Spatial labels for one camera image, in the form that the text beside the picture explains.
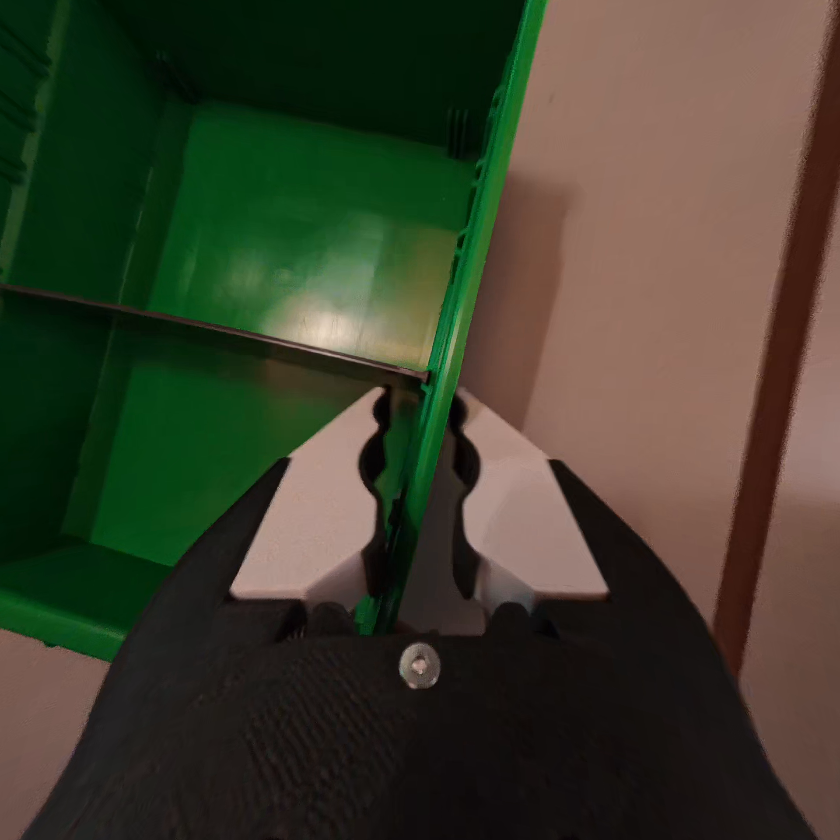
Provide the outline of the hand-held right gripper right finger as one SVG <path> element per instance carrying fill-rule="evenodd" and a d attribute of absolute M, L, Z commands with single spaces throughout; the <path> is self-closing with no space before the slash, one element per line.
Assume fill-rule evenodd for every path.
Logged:
<path fill-rule="evenodd" d="M 487 617 L 506 603 L 531 613 L 547 601 L 606 600 L 550 458 L 464 388 L 448 428 L 461 485 L 451 553 L 458 593 Z"/>

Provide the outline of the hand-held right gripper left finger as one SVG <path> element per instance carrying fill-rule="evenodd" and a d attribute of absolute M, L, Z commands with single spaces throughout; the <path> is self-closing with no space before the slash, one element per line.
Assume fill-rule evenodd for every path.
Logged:
<path fill-rule="evenodd" d="M 384 581 L 385 467 L 390 389 L 363 394 L 288 458 L 230 587 L 239 601 L 354 607 Z"/>

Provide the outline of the green plastic bin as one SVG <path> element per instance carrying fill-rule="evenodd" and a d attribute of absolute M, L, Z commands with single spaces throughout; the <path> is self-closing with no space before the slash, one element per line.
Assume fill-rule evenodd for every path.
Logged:
<path fill-rule="evenodd" d="M 113 660 L 269 467 L 390 389 L 396 622 L 547 2 L 2 2 L 2 629 Z"/>

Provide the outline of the beige desk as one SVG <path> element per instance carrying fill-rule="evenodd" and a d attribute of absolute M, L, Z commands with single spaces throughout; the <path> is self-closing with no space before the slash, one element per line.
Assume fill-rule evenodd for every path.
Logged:
<path fill-rule="evenodd" d="M 609 589 L 487 617 L 455 585 L 448 428 L 396 621 L 239 601 L 280 458 L 171 568 L 25 838 L 810 838 L 727 659 L 619 512 L 704 517 L 641 431 L 738 420 L 700 539 L 734 582 L 737 480 L 780 268 L 807 243 L 838 2 L 547 2 L 469 324 L 466 389 L 550 459 Z"/>

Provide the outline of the black bin divider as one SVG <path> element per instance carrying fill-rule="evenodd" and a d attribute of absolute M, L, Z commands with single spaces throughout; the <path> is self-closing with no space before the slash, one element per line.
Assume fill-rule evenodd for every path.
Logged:
<path fill-rule="evenodd" d="M 404 380 L 417 382 L 420 385 L 430 385 L 433 380 L 433 374 L 429 370 L 415 370 L 399 364 L 390 364 L 359 355 L 353 355 L 351 353 L 344 353 L 336 350 L 324 349 L 315 345 L 269 336 L 261 332 L 253 332 L 228 327 L 218 323 L 205 322 L 191 318 L 174 316 L 161 311 L 140 309 L 117 302 L 96 301 L 85 297 L 69 295 L 59 291 L 45 290 L 34 287 L 23 287 L 12 283 L 7 283 L 5 281 L 1 283 L 1 290 L 2 292 L 14 293 L 30 298 L 56 301 L 66 303 L 69 305 L 90 308 L 97 312 L 108 312 L 118 316 L 140 319 L 141 321 L 145 322 L 155 321 L 175 325 L 178 327 L 199 329 L 204 331 L 205 333 L 223 334 L 228 337 L 249 340 L 272 348 L 302 354 L 307 357 L 351 364 L 356 366 L 357 368 L 362 368 L 369 371 L 380 371 L 384 374 L 401 377 Z"/>

